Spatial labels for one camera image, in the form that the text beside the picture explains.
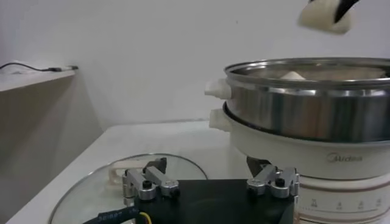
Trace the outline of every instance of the screw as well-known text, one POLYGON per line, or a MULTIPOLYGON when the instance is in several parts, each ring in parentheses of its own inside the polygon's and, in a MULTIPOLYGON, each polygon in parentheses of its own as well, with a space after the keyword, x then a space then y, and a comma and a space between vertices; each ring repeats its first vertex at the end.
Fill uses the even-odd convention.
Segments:
POLYGON ((145 190, 152 188, 152 182, 150 182, 149 180, 143 181, 142 188, 145 190))
POLYGON ((284 181, 284 179, 277 178, 277 179, 275 180, 275 185, 276 185, 277 187, 284 187, 284 186, 285 186, 285 181, 284 181))

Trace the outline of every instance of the white shelf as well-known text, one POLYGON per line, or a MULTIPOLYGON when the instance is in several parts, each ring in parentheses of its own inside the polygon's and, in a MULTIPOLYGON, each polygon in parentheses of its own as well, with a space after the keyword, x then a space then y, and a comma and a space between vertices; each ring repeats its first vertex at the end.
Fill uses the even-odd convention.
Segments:
POLYGON ((35 72, 29 74, 0 74, 0 92, 72 75, 75 75, 73 70, 63 72, 35 72))

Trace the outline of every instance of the white wall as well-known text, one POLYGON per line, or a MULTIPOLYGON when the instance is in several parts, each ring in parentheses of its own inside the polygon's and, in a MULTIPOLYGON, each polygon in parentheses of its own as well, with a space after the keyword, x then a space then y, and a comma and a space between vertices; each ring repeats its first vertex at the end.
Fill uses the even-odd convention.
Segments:
POLYGON ((0 223, 101 133, 78 77, 0 93, 0 223))
MULTIPOLYGON (((306 3, 307 0, 0 0, 0 61, 79 65, 81 74, 77 79, 83 82, 79 88, 87 93, 74 93, 68 100, 83 96, 85 100, 81 102, 91 101, 85 106, 52 100, 52 104, 59 105, 52 116, 62 114, 61 107, 73 108, 73 114, 52 118, 60 124, 43 119, 41 128, 33 128, 32 139, 23 146, 18 148, 12 145, 15 141, 5 141, 0 142, 1 150, 5 145, 23 152, 34 144, 38 150, 39 145, 45 145, 42 142, 61 145, 56 148, 59 154, 50 157, 55 158, 51 165, 37 168, 46 170, 45 166, 57 163, 65 166, 100 133, 94 116, 90 126, 75 117, 95 112, 103 129, 129 122, 207 117, 209 110, 221 102, 203 96, 204 84, 223 77, 223 67, 231 63, 279 57, 390 57, 389 0, 362 0, 356 6, 355 26, 344 36, 297 27, 297 17, 306 3), (64 130, 65 137, 45 136, 53 133, 53 124, 61 127, 54 131, 55 135, 64 130), (76 147, 77 153, 68 154, 66 150, 72 148, 69 145, 75 139, 82 144, 76 147)), ((7 133, 4 138, 15 138, 13 132, 7 133)), ((31 151, 33 155, 25 152, 25 156, 8 155, 1 160, 12 166, 15 158, 35 158, 31 151)), ((23 177, 21 163, 18 164, 18 177, 23 177)), ((48 175, 42 177, 39 187, 47 182, 48 175)))

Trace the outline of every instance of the white handle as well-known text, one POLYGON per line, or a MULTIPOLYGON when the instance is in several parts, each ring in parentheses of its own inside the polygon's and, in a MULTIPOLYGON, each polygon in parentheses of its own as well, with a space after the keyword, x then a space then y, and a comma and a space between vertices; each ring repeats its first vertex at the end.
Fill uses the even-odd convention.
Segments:
POLYGON ((231 132, 232 130, 232 125, 229 120, 226 119, 226 115, 222 109, 215 109, 210 112, 210 121, 208 126, 210 128, 216 128, 226 132, 231 132))
POLYGON ((226 79, 209 81, 206 84, 205 95, 228 100, 232 98, 232 88, 227 84, 226 79))
POLYGON ((108 171, 109 183, 111 185, 122 184, 122 177, 118 175, 117 170, 142 169, 148 162, 149 160, 124 160, 113 163, 108 171))

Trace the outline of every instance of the silver metal bracket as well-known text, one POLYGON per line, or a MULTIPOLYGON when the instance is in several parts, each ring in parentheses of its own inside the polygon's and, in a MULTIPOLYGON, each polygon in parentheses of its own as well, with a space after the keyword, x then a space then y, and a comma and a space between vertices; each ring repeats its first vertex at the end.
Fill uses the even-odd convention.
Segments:
POLYGON ((247 180, 247 190, 256 196, 263 195, 269 186, 276 198, 288 198, 299 194, 299 174, 293 167, 277 170, 273 165, 266 165, 253 179, 247 180))
POLYGON ((156 197, 156 185, 145 179, 137 169, 126 170, 126 177, 127 185, 135 187, 140 200, 149 201, 156 197))
POLYGON ((162 196, 177 198, 180 195, 179 182, 169 179, 156 167, 150 166, 145 170, 145 177, 160 187, 162 196))

